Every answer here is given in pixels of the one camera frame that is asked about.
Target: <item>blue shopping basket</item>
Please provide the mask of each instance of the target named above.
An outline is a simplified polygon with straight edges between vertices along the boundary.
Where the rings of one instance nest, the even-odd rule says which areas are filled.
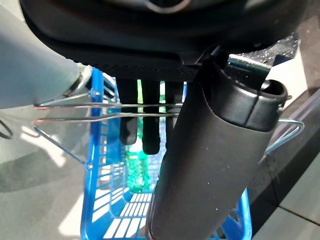
[[[103,102],[104,80],[102,72],[93,69],[92,101]],[[93,108],[93,117],[104,114],[101,108]],[[90,126],[90,143],[85,174],[84,201],[81,219],[81,237],[84,240],[145,240],[144,226],[153,189],[166,147],[165,121],[160,120],[160,151],[149,156],[150,189],[132,193],[127,186],[127,169],[123,160],[111,159],[106,148],[108,133],[114,132],[117,122],[93,122]],[[117,156],[124,159],[122,146]],[[211,240],[250,240],[252,226],[247,190]]]

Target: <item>sunlight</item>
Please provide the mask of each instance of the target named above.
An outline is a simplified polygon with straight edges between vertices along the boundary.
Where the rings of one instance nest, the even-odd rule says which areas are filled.
[[[126,203],[119,218],[113,219],[104,239],[134,237],[145,225],[151,193],[135,193]]]
[[[84,194],[82,193],[69,213],[60,223],[58,230],[64,236],[77,237],[80,236],[81,213],[84,202]]]

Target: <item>black plastic housing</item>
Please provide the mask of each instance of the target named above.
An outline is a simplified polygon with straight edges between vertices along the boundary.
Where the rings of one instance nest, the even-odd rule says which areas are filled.
[[[189,84],[163,158],[147,216],[150,240],[212,235],[255,175],[281,114],[278,108],[286,102],[279,82],[266,93],[232,82],[215,64],[209,67],[209,79],[200,74]]]
[[[102,0],[20,0],[26,23],[66,58],[116,78],[191,82],[216,46],[230,53],[271,46],[295,32],[309,0],[225,0],[158,14]]]

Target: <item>gray surface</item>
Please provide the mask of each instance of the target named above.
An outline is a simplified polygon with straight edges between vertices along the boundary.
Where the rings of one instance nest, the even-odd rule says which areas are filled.
[[[1,5],[0,53],[0,109],[59,97],[79,76],[73,61],[45,46]]]
[[[320,224],[320,154],[280,206]]]
[[[320,226],[278,208],[253,240],[318,240]]]
[[[0,110],[0,119],[14,133],[12,140],[0,138],[1,239],[80,239],[84,167],[37,137],[30,125],[39,117],[86,114],[86,109],[36,111],[32,106]],[[87,124],[43,128],[74,153],[87,157]]]

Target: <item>metal wire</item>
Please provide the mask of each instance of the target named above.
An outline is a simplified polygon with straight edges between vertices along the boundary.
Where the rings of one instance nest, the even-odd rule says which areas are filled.
[[[59,109],[59,108],[118,108],[118,109],[124,109],[124,108],[149,108],[149,107],[171,107],[171,108],[181,108],[182,103],[176,103],[176,104],[119,104],[119,103],[100,103],[100,102],[86,102],[86,103],[67,103],[62,104],[65,101],[73,100],[77,98],[81,98],[84,96],[88,96],[89,93],[79,94],[71,97],[66,97],[63,99],[53,100],[50,102],[45,102],[42,104],[38,104],[35,107],[37,109]],[[47,134],[45,131],[43,131],[38,125],[44,124],[44,123],[93,123],[93,122],[99,122],[109,119],[115,119],[115,118],[127,118],[127,117],[178,117],[179,113],[176,112],[165,112],[165,113],[144,113],[144,112],[115,112],[115,113],[108,113],[106,115],[102,116],[95,116],[95,117],[46,117],[46,118],[39,118],[36,119],[32,123],[32,127],[34,130],[49,140],[51,143],[65,151],[67,154],[75,158],[78,162],[81,164],[86,164],[87,162],[75,154],[73,154],[69,149],[65,148],[62,144],[54,140],[49,134]],[[293,131],[290,133],[285,133],[282,135],[277,141],[275,141],[271,146],[269,146],[265,154],[269,154],[281,145],[285,144],[286,142],[290,141],[294,137],[296,137],[298,134],[300,134],[304,128],[305,125],[301,121],[293,120],[293,119],[286,119],[281,118],[279,119],[279,123],[281,124],[289,124],[292,126],[297,126]]]
[[[279,119],[280,124],[288,124],[292,126],[296,126],[296,128],[291,131],[290,133],[285,132],[278,140],[276,140],[272,145],[270,145],[266,150],[265,154],[270,154],[275,149],[279,148],[283,144],[287,143],[291,139],[295,138],[297,135],[299,135],[304,129],[305,124],[302,121],[297,121],[289,118],[280,118]]]
[[[124,109],[124,108],[150,108],[150,107],[171,107],[171,108],[181,108],[182,103],[176,104],[119,104],[119,103],[101,103],[101,102],[85,102],[85,103],[64,103],[68,100],[74,100],[81,97],[85,97],[92,94],[92,92],[83,93],[71,97],[66,97],[58,100],[52,100],[49,102],[41,103],[35,105],[35,108],[38,110],[47,110],[47,109],[61,109],[61,108],[76,108],[76,109],[92,109],[92,108],[117,108],[117,109]],[[43,131],[38,125],[45,124],[45,123],[93,123],[99,122],[109,119],[115,118],[128,118],[128,117],[178,117],[178,113],[175,112],[165,112],[165,113],[144,113],[144,112],[115,112],[109,113],[102,116],[94,116],[94,117],[46,117],[46,118],[38,118],[32,122],[33,129],[46,138],[48,141],[56,145],[58,148],[65,151],[71,157],[75,158],[79,163],[86,164],[87,162],[74,153],[72,153],[69,149],[64,147],[58,141],[54,140],[49,134]]]

